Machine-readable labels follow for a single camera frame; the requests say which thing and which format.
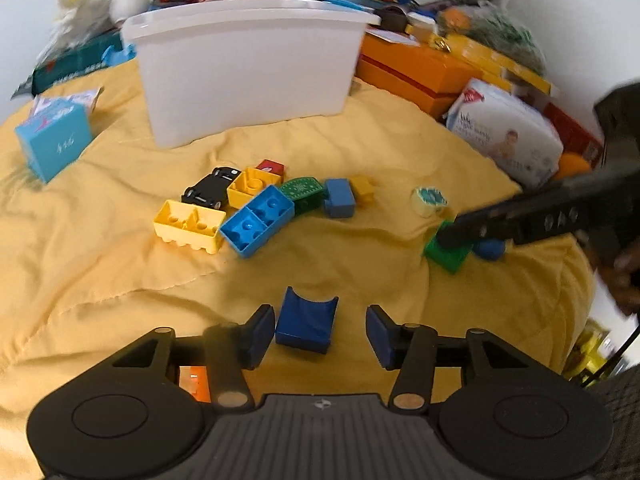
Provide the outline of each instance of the white ball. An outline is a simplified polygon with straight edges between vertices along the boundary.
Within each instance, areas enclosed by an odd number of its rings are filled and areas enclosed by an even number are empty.
[[[111,0],[109,16],[113,25],[120,28],[131,16],[137,16],[147,12],[151,0]]]

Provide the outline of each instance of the white bin rim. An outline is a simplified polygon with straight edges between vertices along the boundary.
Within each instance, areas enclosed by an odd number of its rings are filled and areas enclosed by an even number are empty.
[[[375,14],[315,0],[223,0],[153,10],[133,16],[124,23],[122,35],[126,41],[133,41],[184,28],[262,20],[380,24],[380,18]]]

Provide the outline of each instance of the black toy car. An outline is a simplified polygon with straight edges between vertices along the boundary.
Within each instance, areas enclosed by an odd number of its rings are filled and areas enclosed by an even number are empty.
[[[220,209],[227,200],[226,188],[239,175],[240,170],[235,168],[214,168],[211,174],[208,174],[195,186],[185,189],[181,200],[185,204]]]

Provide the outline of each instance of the bed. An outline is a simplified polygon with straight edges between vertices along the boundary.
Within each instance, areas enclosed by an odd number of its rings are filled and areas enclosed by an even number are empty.
[[[135,61],[51,89],[104,86],[95,139],[49,184],[28,170],[13,132],[0,128],[0,478],[41,478],[24,427],[44,395],[157,326],[194,335],[245,322],[262,303],[276,312],[287,286],[304,298],[340,298],[332,346],[321,356],[272,344],[246,374],[264,392],[379,392],[380,368],[364,330],[368,305],[441,335],[480,326],[560,371],[584,326],[593,276],[572,237],[509,248],[499,262],[469,256],[450,275],[422,256],[437,222],[412,210],[416,186],[435,186],[455,212],[499,200],[516,185],[492,161],[388,92],[354,80],[344,112],[234,128],[173,150],[153,142]],[[376,201],[352,219],[321,211],[296,218],[249,259],[165,243],[152,219],[165,199],[215,166],[264,158],[287,178],[369,176]],[[460,385],[436,375],[433,400]]]

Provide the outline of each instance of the white diaper package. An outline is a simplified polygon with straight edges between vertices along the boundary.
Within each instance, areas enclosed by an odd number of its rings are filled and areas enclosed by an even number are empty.
[[[526,189],[558,171],[562,142],[552,124],[517,97],[478,79],[449,110],[447,128]]]

